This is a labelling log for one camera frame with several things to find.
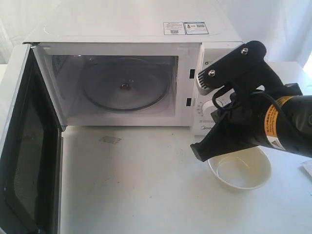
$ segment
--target microwave door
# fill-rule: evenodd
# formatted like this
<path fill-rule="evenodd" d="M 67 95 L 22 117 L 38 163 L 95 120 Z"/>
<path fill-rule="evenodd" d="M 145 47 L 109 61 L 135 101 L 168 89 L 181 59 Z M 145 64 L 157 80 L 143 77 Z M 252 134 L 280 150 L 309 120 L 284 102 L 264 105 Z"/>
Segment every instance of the microwave door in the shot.
<path fill-rule="evenodd" d="M 61 126 L 30 45 L 0 84 L 0 233 L 59 230 Z"/>

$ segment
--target microwave top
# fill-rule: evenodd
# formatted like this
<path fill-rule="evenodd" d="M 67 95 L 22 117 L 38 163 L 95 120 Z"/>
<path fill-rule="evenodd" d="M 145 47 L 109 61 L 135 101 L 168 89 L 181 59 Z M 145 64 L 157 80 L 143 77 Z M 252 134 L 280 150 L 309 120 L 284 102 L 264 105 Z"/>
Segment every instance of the microwave top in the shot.
<path fill-rule="evenodd" d="M 216 0 L 64 0 L 25 40 L 188 43 L 241 38 Z"/>

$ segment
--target orange warning label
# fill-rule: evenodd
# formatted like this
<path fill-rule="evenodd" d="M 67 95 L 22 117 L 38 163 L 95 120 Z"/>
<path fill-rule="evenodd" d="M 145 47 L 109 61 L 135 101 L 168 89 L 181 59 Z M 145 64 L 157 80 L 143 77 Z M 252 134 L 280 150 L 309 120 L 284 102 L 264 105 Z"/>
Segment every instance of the orange warning label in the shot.
<path fill-rule="evenodd" d="M 284 105 L 289 99 L 293 98 L 294 96 L 285 96 L 280 97 L 276 100 L 279 106 Z M 264 130 L 267 136 L 277 137 L 276 132 L 276 122 L 277 122 L 278 111 L 275 109 L 273 105 L 271 105 L 264 118 Z"/>

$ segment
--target white bowl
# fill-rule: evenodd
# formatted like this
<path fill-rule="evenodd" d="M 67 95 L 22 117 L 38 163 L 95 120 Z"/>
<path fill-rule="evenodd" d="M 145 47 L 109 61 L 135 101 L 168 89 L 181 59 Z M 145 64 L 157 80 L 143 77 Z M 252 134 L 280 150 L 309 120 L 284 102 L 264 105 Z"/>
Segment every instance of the white bowl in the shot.
<path fill-rule="evenodd" d="M 212 157 L 208 165 L 222 183 L 242 190 L 263 186 L 272 170 L 267 155 L 258 147 Z"/>

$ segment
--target microwave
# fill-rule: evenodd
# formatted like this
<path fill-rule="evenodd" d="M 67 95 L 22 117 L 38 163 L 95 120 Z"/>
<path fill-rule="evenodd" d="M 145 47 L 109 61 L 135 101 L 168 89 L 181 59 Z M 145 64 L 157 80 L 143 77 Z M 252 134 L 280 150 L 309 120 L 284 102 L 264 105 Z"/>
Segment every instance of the microwave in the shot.
<path fill-rule="evenodd" d="M 14 48 L 0 84 L 1 228 L 58 232 L 66 126 L 207 134 L 214 92 L 202 96 L 196 75 L 241 43 L 215 0 L 62 2 Z"/>

